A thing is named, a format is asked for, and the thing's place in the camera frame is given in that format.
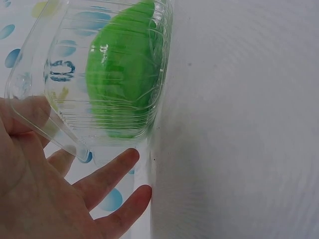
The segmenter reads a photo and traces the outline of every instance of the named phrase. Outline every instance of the yellow polka dot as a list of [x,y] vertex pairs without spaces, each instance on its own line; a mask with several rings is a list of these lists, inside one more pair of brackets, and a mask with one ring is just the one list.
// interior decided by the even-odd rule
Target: yellow polka dot
[[[38,18],[46,6],[47,1],[38,2],[32,9],[31,15],[35,18]],[[50,16],[54,13],[55,9],[57,7],[57,1],[51,1],[51,3],[47,6],[45,9],[43,16]]]

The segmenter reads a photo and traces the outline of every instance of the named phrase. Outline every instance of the green sponge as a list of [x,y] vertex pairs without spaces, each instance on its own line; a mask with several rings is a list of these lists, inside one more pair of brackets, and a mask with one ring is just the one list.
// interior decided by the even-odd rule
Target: green sponge
[[98,126],[110,137],[137,137],[150,120],[163,58],[154,11],[154,0],[139,2],[113,17],[91,43],[88,95]]

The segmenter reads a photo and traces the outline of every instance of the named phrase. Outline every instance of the ridges on plastic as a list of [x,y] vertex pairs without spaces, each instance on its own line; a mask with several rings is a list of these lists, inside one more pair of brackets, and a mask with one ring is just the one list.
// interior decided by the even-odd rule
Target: ridges on plastic
[[[127,82],[123,79],[126,69],[112,72],[116,80],[114,77],[104,79],[101,72],[95,73],[97,78],[102,77],[100,87],[116,91],[116,97],[114,94],[100,98],[90,96],[86,81],[92,41],[115,16],[139,2],[49,0],[9,76],[6,98],[16,118],[83,162],[92,156],[92,147],[137,145],[152,131],[169,55],[173,10],[169,0],[154,0],[154,14],[149,18],[150,23],[155,23],[155,28],[148,28],[149,34],[162,40],[150,47],[152,53],[157,51],[161,56],[155,56],[157,60],[154,54],[139,56],[144,57],[144,67],[158,64],[155,66],[159,70],[158,77],[147,92],[137,94],[134,100],[128,100],[125,92],[121,94],[121,87]],[[129,31],[123,32],[122,36],[125,35],[130,38]],[[130,54],[133,59],[126,49],[122,47],[120,53],[124,58]],[[134,71],[126,71],[125,77],[134,79],[134,74]],[[154,76],[144,75],[138,80],[149,81],[150,77]],[[146,105],[135,104],[145,95],[149,98]],[[49,104],[38,104],[35,98],[38,96]],[[24,103],[32,106],[32,114],[22,107]]]

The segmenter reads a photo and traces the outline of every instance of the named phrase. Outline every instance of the plastic clamshell container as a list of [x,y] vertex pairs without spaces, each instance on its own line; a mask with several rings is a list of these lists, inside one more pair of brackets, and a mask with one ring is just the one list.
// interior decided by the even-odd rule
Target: plastic clamshell container
[[[82,162],[92,158],[92,147],[134,145],[144,140],[162,95],[172,6],[170,0],[142,1],[153,3],[150,17],[127,11],[140,0],[49,0],[7,82],[7,103],[17,120]],[[124,18],[113,21],[120,14]],[[134,48],[131,34],[139,32],[139,25],[134,24],[141,21],[150,23],[141,30],[147,33],[141,38],[148,44],[143,48],[146,51],[130,51]],[[110,27],[111,34],[94,45],[109,24],[115,26]],[[131,33],[123,30],[129,25],[136,28]],[[108,48],[118,41],[107,37],[116,34],[121,34],[118,39],[122,45],[113,47],[111,58]],[[115,66],[103,65],[108,59],[116,61],[119,55]],[[135,59],[142,62],[142,69],[153,71],[141,74],[140,68],[132,67]]]

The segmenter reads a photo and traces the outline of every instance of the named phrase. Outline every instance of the finger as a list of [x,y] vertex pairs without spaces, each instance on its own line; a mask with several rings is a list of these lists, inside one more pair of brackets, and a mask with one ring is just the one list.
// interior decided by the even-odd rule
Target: finger
[[48,162],[63,176],[65,177],[69,172],[74,156],[69,154],[67,151],[61,149],[56,151],[50,157]]
[[[32,96],[25,100],[11,99],[10,105],[6,104],[5,99],[0,98],[0,116],[8,134],[20,134],[30,132],[29,126],[32,124],[37,127],[42,127],[47,122],[51,106],[45,96]],[[30,125],[25,126],[12,117],[14,109],[23,118],[29,121]]]
[[139,187],[132,196],[115,212],[107,217],[96,219],[95,222],[106,239],[118,239],[143,214],[152,196],[148,185]]
[[39,138],[43,148],[45,148],[50,143],[50,140],[43,137],[42,135],[36,133],[36,136]]
[[139,160],[136,149],[128,149],[110,163],[74,184],[88,210],[95,208]]

